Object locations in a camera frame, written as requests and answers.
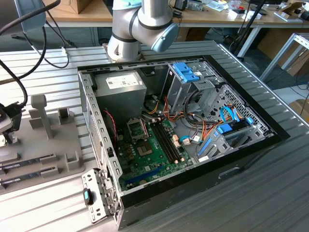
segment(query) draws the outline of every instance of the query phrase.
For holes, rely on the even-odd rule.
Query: desk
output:
[[[171,0],[170,5],[174,6],[174,2],[175,0]],[[247,2],[243,1],[243,6],[246,8],[248,6]],[[112,26],[112,16],[103,0],[93,0],[80,14],[67,13],[56,9],[50,12],[60,27]],[[287,23],[276,17],[274,15],[275,11],[267,10],[267,12],[267,15],[252,23],[251,27],[253,30],[238,53],[238,57],[244,57],[261,28],[309,28],[309,22]],[[204,6],[204,11],[202,12],[184,10],[182,15],[181,27],[186,28],[240,28],[243,22],[243,19],[229,18],[227,10],[218,12],[207,6]]]
[[[309,125],[300,119],[258,77],[214,41],[174,43],[158,54],[142,45],[145,59],[212,55],[214,59],[290,134],[254,166],[123,231],[307,231],[309,215]],[[108,63],[100,47],[69,48],[71,62],[64,70],[42,62],[22,80],[29,95],[46,94],[47,111],[68,107],[75,114],[86,171],[97,167],[82,114],[77,67]],[[64,64],[60,49],[48,50],[53,63]],[[14,73],[36,63],[34,51],[0,53]],[[0,79],[8,78],[0,69]],[[16,83],[0,86],[1,103],[21,101]],[[31,109],[27,105],[24,115]],[[116,232],[113,218],[92,225],[82,195],[81,174],[0,196],[1,231]]]

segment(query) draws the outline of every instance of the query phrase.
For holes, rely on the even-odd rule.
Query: blue latch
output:
[[[184,62],[174,63],[173,68],[178,75],[183,79],[184,82],[199,81],[199,77],[195,76],[191,68],[189,68]]]
[[[232,131],[233,129],[230,127],[230,125],[228,124],[223,124],[223,125],[219,125],[217,126],[217,130],[220,134]]]
[[[247,122],[249,122],[250,125],[252,125],[254,123],[253,119],[250,118],[250,117],[247,118]]]
[[[202,147],[202,149],[198,152],[198,156],[200,156],[201,154],[203,154],[203,152],[205,151],[205,149],[208,147],[208,145],[212,142],[212,139],[209,138],[207,140],[207,142],[204,144],[204,146]]]

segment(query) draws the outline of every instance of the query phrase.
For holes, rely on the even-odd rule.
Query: cable connector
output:
[[[156,95],[151,95],[152,96],[152,98],[155,100],[155,101],[157,101],[158,100],[158,97],[156,96]]]
[[[75,43],[73,43],[71,40],[66,40],[67,44],[71,47],[77,48],[77,46],[75,45]]]
[[[61,47],[61,53],[64,56],[68,56],[67,50],[65,49],[65,47]]]

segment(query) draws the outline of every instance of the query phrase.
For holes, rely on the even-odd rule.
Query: slotted aluminum surface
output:
[[[174,43],[158,54],[142,46],[146,59],[212,55],[291,135],[284,144],[269,152],[247,171],[205,192],[140,221],[122,231],[218,231],[261,232],[307,231],[309,227],[309,129],[295,114],[262,86],[226,50],[215,42]],[[75,113],[86,171],[97,166],[82,115],[78,86],[78,66],[107,63],[100,47],[70,49],[71,63],[56,70],[43,62],[23,79],[29,95],[44,93],[47,111],[69,107]],[[65,63],[58,50],[49,50],[53,63]],[[16,74],[25,73],[37,61],[35,52],[1,53]],[[0,79],[9,78],[0,69]],[[16,83],[0,86],[0,102],[21,101]],[[30,102],[24,115],[31,109]],[[0,196],[1,231],[116,231],[113,218],[91,224],[84,205],[81,174]]]

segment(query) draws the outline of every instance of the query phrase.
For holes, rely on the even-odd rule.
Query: power supply label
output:
[[[106,78],[110,89],[137,86],[139,83],[133,74]]]

